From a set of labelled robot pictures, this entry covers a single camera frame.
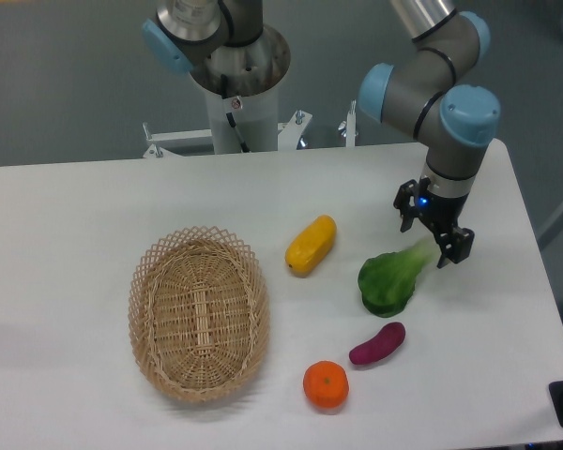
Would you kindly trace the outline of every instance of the blue joint cap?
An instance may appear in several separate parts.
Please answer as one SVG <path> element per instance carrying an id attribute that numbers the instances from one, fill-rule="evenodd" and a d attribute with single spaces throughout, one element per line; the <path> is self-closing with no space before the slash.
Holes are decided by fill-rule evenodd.
<path id="1" fill-rule="evenodd" d="M 172 72 L 184 75 L 194 67 L 186 55 L 176 47 L 154 22 L 144 22 L 144 25 L 142 25 L 142 35 L 150 51 L 161 64 Z"/>
<path id="2" fill-rule="evenodd" d="M 442 99 L 440 119 L 446 131 L 459 143 L 485 147 L 498 131 L 500 103 L 483 87 L 455 86 Z"/>
<path id="3" fill-rule="evenodd" d="M 479 62 L 481 58 L 484 57 L 484 54 L 486 54 L 488 52 L 488 49 L 490 48 L 490 41 L 491 41 L 490 28 L 488 27 L 488 23 L 486 23 L 486 21 L 484 21 L 475 12 L 464 11 L 460 14 L 466 19 L 468 19 L 471 23 L 473 23 L 473 26 L 475 26 L 476 30 L 478 30 L 478 36 L 479 36 L 478 62 Z"/>
<path id="4" fill-rule="evenodd" d="M 380 122 L 388 81 L 393 69 L 394 66 L 389 64 L 378 64 L 369 71 L 358 90 L 357 105 L 360 110 Z"/>

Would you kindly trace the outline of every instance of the screw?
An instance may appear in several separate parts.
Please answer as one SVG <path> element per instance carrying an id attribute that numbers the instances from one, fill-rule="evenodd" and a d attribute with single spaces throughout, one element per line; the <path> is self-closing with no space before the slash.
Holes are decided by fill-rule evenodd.
<path id="1" fill-rule="evenodd" d="M 302 125 L 302 119 L 304 119 L 305 113 L 302 110 L 298 110 L 296 113 L 297 125 Z"/>

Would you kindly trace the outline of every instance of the plastic vegetable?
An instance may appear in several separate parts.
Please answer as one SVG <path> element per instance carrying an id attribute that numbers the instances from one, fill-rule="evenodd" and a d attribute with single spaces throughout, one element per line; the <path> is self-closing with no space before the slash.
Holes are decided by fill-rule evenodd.
<path id="1" fill-rule="evenodd" d="M 403 251 L 367 260 L 358 272 L 358 288 L 365 308 L 380 317 L 401 312 L 413 296 L 417 276 L 434 260 L 436 252 L 430 237 Z"/>
<path id="2" fill-rule="evenodd" d="M 329 253 L 336 240 L 336 222 L 330 216 L 319 216 L 301 232 L 285 252 L 288 267 L 306 276 Z"/>
<path id="3" fill-rule="evenodd" d="M 350 362 L 356 366 L 376 363 L 393 354 L 404 342 L 406 330 L 400 322 L 389 323 L 377 335 L 350 351 Z"/>
<path id="4" fill-rule="evenodd" d="M 344 369 L 331 361 L 310 366 L 302 381 L 309 401 L 319 408 L 337 408 L 348 397 L 348 379 Z"/>

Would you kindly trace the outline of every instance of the plastic fruit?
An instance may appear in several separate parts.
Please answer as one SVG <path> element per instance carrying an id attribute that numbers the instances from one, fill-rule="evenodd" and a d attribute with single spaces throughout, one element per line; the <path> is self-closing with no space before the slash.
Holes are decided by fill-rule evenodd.
<path id="1" fill-rule="evenodd" d="M 348 397 L 346 372 L 331 361 L 319 361 L 310 366 L 302 386 L 309 401 L 319 408 L 337 408 Z"/>

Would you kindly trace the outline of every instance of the gray floor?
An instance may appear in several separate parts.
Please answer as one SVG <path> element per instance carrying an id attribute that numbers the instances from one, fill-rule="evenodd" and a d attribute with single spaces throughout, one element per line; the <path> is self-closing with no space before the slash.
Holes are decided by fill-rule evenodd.
<path id="1" fill-rule="evenodd" d="M 143 121 L 153 132 L 207 128 L 201 94 L 161 68 L 142 42 L 140 25 L 155 3 L 0 4 L 0 166 L 138 158 Z M 492 29 L 491 51 L 464 81 L 502 102 L 499 138 L 537 229 L 563 199 L 563 1 L 456 4 Z M 402 24 L 379 0 L 266 0 L 265 8 L 293 55 L 281 120 L 308 111 L 311 144 L 337 145 L 335 128 L 369 68 L 412 55 Z M 362 144 L 408 141 L 362 116 L 358 125 Z M 563 317 L 563 233 L 543 258 Z"/>

